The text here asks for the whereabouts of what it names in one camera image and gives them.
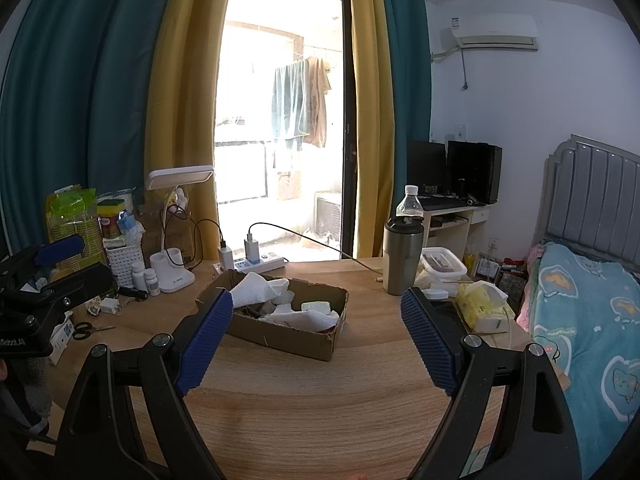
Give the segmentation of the person left hand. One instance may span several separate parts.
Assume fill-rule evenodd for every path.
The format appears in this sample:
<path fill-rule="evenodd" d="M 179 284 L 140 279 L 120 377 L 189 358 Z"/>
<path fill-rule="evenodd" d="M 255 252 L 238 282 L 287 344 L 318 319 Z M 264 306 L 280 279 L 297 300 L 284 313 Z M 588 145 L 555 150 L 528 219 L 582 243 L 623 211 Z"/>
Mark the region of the person left hand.
<path fill-rule="evenodd" d="M 48 366 L 47 358 L 10 356 L 1 360 L 1 381 L 8 382 L 18 397 L 42 417 L 48 417 L 52 408 Z"/>

